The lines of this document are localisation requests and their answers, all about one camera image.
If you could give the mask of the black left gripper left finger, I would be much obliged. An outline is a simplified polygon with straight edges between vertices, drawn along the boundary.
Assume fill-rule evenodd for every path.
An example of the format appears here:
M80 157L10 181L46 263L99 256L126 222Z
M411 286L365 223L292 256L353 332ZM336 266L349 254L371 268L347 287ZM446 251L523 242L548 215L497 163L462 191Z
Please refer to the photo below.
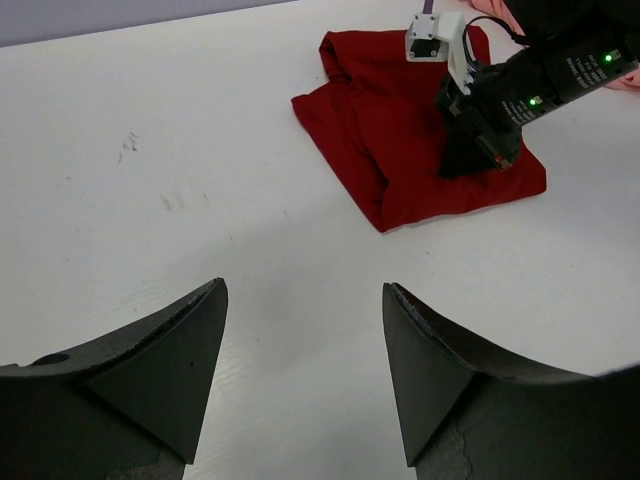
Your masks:
M227 310L216 278L92 341L3 366L2 464L193 463Z

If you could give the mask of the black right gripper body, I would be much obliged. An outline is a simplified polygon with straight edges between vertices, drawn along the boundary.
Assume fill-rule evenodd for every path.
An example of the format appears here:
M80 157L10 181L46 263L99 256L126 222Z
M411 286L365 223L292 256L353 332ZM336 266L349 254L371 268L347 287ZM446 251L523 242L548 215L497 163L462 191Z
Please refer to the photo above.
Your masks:
M639 62L639 29L611 19L584 19L530 45L507 61L472 73L463 95L446 75L435 100L441 115L482 117L493 134L482 139L497 170L520 157L525 125L609 84Z

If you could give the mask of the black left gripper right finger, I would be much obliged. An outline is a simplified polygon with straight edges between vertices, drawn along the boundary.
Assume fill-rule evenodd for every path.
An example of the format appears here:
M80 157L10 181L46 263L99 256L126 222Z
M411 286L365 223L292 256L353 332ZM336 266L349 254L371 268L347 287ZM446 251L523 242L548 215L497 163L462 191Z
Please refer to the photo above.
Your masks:
M398 283L382 290L385 343L407 465L414 467L465 391L490 377L526 385L584 380L455 323Z

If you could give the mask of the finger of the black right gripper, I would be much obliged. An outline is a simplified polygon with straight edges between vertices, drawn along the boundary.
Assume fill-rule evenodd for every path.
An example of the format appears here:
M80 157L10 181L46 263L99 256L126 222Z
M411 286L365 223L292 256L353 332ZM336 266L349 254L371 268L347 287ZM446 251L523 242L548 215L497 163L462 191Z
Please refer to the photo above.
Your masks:
M442 115L446 126L446 141L438 167L438 176L454 179L472 174L495 171L498 165L494 155L482 139L493 131L489 124L477 115Z

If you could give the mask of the red t-shirt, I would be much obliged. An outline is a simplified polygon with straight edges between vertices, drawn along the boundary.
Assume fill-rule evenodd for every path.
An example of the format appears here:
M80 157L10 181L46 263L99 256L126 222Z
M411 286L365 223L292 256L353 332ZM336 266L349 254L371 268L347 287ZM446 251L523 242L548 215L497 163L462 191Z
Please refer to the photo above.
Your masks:
M545 167L528 149L504 172L439 176L447 131L435 97L447 67L408 62L404 31L328 32L319 54L327 83L292 107L376 230L545 192Z

